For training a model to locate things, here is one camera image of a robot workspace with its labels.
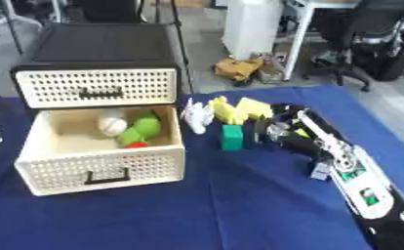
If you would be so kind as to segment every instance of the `white box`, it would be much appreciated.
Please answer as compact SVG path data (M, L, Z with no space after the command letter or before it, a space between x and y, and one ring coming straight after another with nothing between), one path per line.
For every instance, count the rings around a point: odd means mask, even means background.
M239 61L271 53L284 7L281 0L229 1L223 44Z

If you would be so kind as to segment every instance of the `green block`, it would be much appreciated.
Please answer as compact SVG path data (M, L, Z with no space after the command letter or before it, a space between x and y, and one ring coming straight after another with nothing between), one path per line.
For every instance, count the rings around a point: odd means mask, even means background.
M222 126L222 150L239 150L243 148L243 131L239 125Z

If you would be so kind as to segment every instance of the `white ball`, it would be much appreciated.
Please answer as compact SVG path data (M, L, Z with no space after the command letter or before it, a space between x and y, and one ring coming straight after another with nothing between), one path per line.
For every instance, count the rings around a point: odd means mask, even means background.
M119 109L107 109L101 112L99 117L99 130L107 137L116 137L128 128L128 122L124 119Z

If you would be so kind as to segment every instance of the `tripod leg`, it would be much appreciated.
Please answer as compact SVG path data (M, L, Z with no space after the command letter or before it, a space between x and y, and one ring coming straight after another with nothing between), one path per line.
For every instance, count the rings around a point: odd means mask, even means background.
M172 12L173 12L174 20L175 20L175 26L177 28L178 39L180 40L183 66L185 67L185 73L186 73L187 80L188 80L188 86L190 88L190 92L194 93L193 84L191 83L190 70L188 69L188 57L186 54L185 46L183 44L182 30L181 30L182 24L181 24L180 17L178 14L177 3L176 3L176 0L171 0L170 2L172 4Z

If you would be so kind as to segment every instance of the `yellow toy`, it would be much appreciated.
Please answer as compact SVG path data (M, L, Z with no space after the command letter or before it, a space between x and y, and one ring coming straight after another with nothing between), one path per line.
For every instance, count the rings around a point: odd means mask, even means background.
M229 104L224 96L210 100L208 106L214 110L220 121L228 125L243 125L249 117L247 113Z
M242 98L238 103L237 109L247 113L250 118L254 120L264 118L271 118L273 116L270 104L265 104L253 99Z

